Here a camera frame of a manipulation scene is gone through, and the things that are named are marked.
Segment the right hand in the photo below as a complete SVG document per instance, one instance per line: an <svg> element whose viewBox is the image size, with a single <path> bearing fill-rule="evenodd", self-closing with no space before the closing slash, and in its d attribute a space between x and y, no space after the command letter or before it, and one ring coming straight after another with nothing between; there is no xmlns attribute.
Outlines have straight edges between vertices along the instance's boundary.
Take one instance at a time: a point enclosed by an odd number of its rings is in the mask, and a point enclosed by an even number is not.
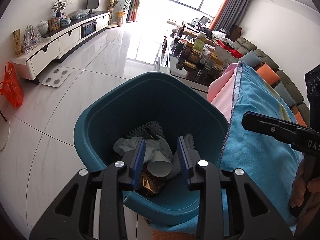
<svg viewBox="0 0 320 240"><path fill-rule="evenodd" d="M308 211L311 209L319 210L319 192L320 192L320 181L319 177L306 183L304 178L304 160L299 164L296 177L292 183L292 191L289 204L291 207L301 206L304 201L304 194L308 190L310 193L314 193L314 199L308 207Z"/></svg>

